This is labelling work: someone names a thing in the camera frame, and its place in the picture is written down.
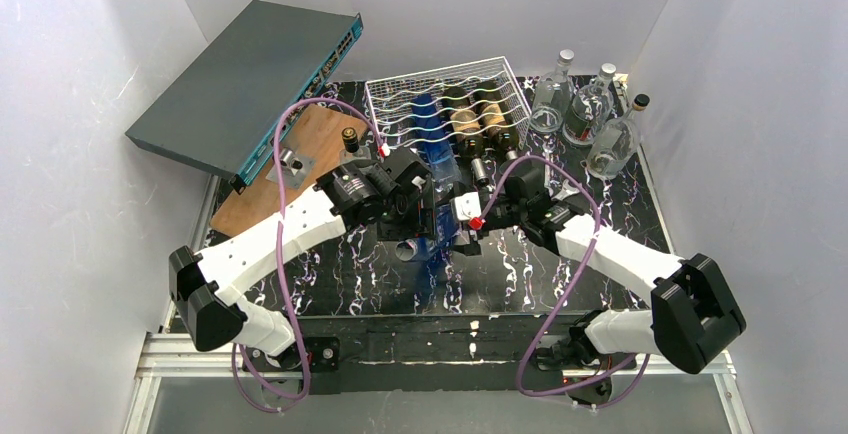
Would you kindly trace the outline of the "amber labelled bottle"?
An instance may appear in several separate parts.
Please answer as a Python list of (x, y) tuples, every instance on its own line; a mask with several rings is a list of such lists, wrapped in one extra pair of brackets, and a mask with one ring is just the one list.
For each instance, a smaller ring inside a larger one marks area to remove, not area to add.
[(372, 159), (371, 152), (360, 144), (358, 133), (353, 127), (344, 128), (341, 139), (343, 148), (340, 151), (340, 164)]

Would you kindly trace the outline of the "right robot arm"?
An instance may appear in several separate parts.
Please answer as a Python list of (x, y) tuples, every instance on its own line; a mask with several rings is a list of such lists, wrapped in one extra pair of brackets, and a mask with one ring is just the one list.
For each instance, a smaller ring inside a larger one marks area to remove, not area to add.
[(603, 355), (661, 355), (698, 374), (747, 328), (719, 265), (704, 254), (689, 259), (663, 253), (606, 227), (580, 191), (553, 195), (544, 161), (525, 156), (508, 164), (490, 191), (453, 194), (456, 219), (483, 235), (518, 227), (538, 247), (627, 288), (642, 310), (599, 309), (572, 324), (565, 340), (535, 345), (544, 366), (589, 364)]

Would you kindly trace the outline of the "dark wine bottle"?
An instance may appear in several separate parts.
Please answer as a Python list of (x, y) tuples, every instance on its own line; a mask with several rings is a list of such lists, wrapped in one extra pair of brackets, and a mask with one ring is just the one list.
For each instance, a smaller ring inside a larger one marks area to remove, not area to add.
[(519, 157), (519, 142), (511, 121), (501, 107), (502, 97), (493, 81), (483, 81), (475, 86), (472, 94), (483, 134), (488, 138), (496, 153), (506, 162)]
[(444, 91), (442, 107), (456, 134), (458, 154), (468, 163), (477, 187), (490, 183), (482, 159), (485, 141), (477, 114), (471, 106), (468, 93), (461, 87), (449, 87)]

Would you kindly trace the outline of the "clear bottle blue label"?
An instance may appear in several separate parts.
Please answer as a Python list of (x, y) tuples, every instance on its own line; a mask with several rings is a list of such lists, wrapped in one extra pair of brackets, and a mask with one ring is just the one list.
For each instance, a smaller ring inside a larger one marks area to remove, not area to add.
[(598, 179), (611, 180), (625, 167), (640, 144), (640, 130), (635, 122), (650, 104), (650, 97), (640, 93), (627, 112), (608, 121), (599, 131), (586, 159), (588, 173)]

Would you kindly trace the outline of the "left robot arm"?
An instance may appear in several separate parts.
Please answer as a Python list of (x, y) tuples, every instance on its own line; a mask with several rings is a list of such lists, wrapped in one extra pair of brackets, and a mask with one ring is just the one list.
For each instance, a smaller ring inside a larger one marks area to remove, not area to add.
[(410, 236), (433, 178), (408, 148), (382, 160), (355, 159), (316, 179), (297, 199), (216, 246), (182, 246), (168, 257), (169, 294), (194, 348), (236, 343), (277, 356), (300, 338), (293, 309), (272, 311), (246, 297), (271, 272), (360, 226), (399, 226)]

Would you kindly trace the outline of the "clear bottle green label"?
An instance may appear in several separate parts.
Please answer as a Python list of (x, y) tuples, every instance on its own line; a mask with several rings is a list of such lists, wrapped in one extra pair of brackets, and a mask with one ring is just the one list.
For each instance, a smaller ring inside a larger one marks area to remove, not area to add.
[(554, 69), (539, 78), (529, 117), (533, 131), (550, 134), (562, 127), (573, 94), (569, 70), (574, 57), (571, 49), (561, 50)]

